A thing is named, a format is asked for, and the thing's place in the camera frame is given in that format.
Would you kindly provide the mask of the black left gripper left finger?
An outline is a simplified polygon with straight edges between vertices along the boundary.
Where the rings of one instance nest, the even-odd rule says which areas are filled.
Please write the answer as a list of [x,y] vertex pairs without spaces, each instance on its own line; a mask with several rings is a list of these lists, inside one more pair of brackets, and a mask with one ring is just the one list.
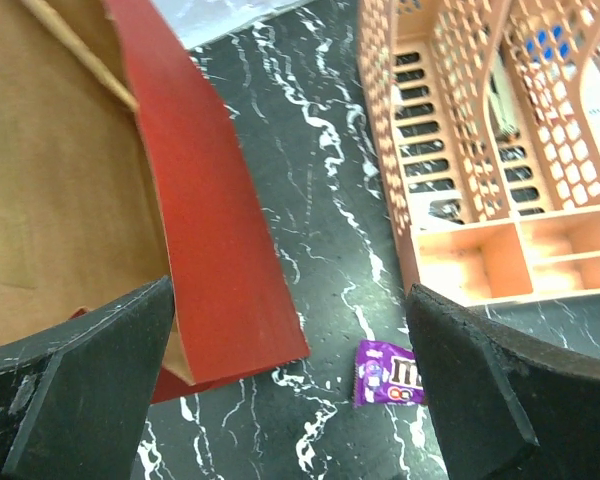
[[0,479],[127,479],[174,316],[170,278],[0,347]]

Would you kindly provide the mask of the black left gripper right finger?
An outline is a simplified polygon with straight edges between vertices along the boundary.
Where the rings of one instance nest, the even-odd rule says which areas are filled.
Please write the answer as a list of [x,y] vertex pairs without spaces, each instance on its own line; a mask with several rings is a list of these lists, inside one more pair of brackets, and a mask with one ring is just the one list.
[[489,320],[426,286],[406,320],[452,479],[600,479],[600,359]]

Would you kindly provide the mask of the red paper bag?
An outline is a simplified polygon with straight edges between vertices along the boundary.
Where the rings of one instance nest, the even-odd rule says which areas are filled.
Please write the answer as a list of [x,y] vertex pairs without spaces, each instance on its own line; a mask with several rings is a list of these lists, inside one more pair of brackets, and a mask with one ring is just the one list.
[[0,346],[163,276],[161,402],[309,347],[228,110],[149,1],[0,1]]

